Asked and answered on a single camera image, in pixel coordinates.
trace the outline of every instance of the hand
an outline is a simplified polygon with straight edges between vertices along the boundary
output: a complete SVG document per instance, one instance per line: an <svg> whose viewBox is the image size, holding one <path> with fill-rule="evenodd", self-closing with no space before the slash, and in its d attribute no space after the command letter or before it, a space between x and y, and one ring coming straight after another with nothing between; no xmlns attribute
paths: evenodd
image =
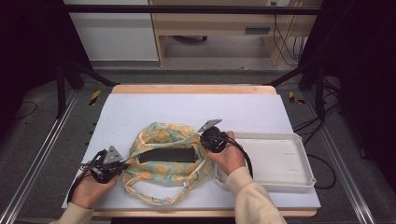
<svg viewBox="0 0 396 224"><path fill-rule="evenodd" d="M79 185L76 187L71 203L83 208L91 209L94 204L108 190L116 186L119 176L114 176L108 183L101 184L91 176L90 171L85 174Z"/></svg>
<svg viewBox="0 0 396 224"><path fill-rule="evenodd" d="M233 132L227 132L227 136L235 139ZM224 150L220 153L213 153L208 150L207 157L217 163L226 175L229 175L239 167L246 166L244 154L230 143L227 143Z"/></svg>

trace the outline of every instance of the person's left hand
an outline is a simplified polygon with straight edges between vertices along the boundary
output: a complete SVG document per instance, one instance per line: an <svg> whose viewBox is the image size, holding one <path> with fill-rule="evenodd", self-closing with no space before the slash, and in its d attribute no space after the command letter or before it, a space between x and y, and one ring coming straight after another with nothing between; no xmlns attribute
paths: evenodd
<svg viewBox="0 0 396 224"><path fill-rule="evenodd" d="M83 208L91 209L94 204L104 195L108 190L112 189L119 179L119 176L114 176L108 183L101 184L91 176L90 172L85 174L85 178L81 180L76 187L71 203Z"/></svg>

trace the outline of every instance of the person's right hand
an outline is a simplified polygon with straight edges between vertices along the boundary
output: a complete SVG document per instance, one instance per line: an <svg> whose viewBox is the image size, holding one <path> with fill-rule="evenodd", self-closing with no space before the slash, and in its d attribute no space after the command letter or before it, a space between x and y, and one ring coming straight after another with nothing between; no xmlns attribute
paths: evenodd
<svg viewBox="0 0 396 224"><path fill-rule="evenodd" d="M227 136L235 139L233 132L227 132ZM220 153L213 153L208 150L207 157L217 163L226 175L229 175L239 167L246 166L244 154L230 143L227 143L224 150Z"/></svg>

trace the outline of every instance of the gray floor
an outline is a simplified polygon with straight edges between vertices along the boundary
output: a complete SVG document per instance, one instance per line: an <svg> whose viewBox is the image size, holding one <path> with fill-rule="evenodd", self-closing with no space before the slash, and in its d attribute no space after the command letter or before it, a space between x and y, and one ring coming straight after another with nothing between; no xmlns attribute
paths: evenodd
<svg viewBox="0 0 396 224"><path fill-rule="evenodd" d="M207 49L203 51L197 51L195 48L203 43L189 42L186 44L183 41L191 42L191 40L180 39L170 42L174 47L167 51L165 61L167 64L163 68L152 65L138 67L137 70L130 70L126 67L118 70L115 70L114 67L111 69L99 67L97 71L103 76L121 83L262 84L286 74L292 68L292 66L284 64L273 67L269 64L268 55L257 51L257 48L251 49L250 45L263 47L262 42L257 38L209 37L207 45L218 44L213 45L216 47L214 50L214 47L210 48L205 45ZM24 218L30 218L31 222L32 218L38 218L35 221L39 223L43 220L46 221L47 218L58 218L62 214L61 205L65 197L64 192L73 181L78 164L81 162L92 132L94 132L94 124L111 91L111 88L85 76L84 79L86 85L82 91L78 91L76 103L62 131L57 136L41 173L33 187L29 189L29 194L20 208L18 223L22 223ZM308 121L315 116L312 114L309 104L299 105L289 100L290 91L294 92L297 99L305 99L307 102L313 97L311 91L298 91L296 88L298 80L299 77L295 77L276 88L284 100L292 126ZM25 101L34 102L37 105L36 110L26 118L14 119L10 129L0 140L0 168L3 171L1 174L3 185L0 188L1 211L7 208L25 174L29 172L30 164L34 161L35 155L42 147L55 122L57 112L55 84L52 81L29 91L25 96ZM95 105L89 105L92 93L96 90L101 90L101 95ZM68 90L67 92L73 95L75 91ZM336 104L337 100L331 95L327 98L327 102L326 106L331 106ZM34 104L25 103L16 117L27 115L34 109ZM305 140L307 137L305 133L312 132L314 128L315 125L310 126L298 134ZM394 213L396 195L385 181L375 162L361 158L359 146L345 118L335 111L326 117L324 128L330 133L336 150L341 154L350 176L355 181L375 222L396 223L396 214ZM305 150L307 153L320 156L336 167L321 133L314 135L305 145ZM331 171L322 162L316 160L310 160L310 162L318 185L328 185L332 181ZM348 185L340 181L340 175L337 177L338 181L333 188L318 189L322 207L315 216L288 217L287 221L289 223L364 223L359 220L357 210L353 206L354 202L351 202L353 195L348 193ZM109 221L108 218L99 217L94 220ZM131 221L131 223L143 222L152 223L152 220L136 218Z"/></svg>

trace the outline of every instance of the fabric bag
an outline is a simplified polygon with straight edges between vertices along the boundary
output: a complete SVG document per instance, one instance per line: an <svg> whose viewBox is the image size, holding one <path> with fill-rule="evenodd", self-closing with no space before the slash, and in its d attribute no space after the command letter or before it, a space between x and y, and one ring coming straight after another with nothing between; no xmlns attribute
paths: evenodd
<svg viewBox="0 0 396 224"><path fill-rule="evenodd" d="M177 148L177 150L193 147L197 159L195 162L139 162L140 154L161 147ZM130 166L122 175L125 190L152 204L170 204L180 200L212 169L211 162L206 159L206 150L200 143L200 134L187 125L159 122L151 123L140 131L130 148L127 163ZM133 188L133 185L140 180L155 180L163 183L182 182L182 190L173 198L151 197Z"/></svg>

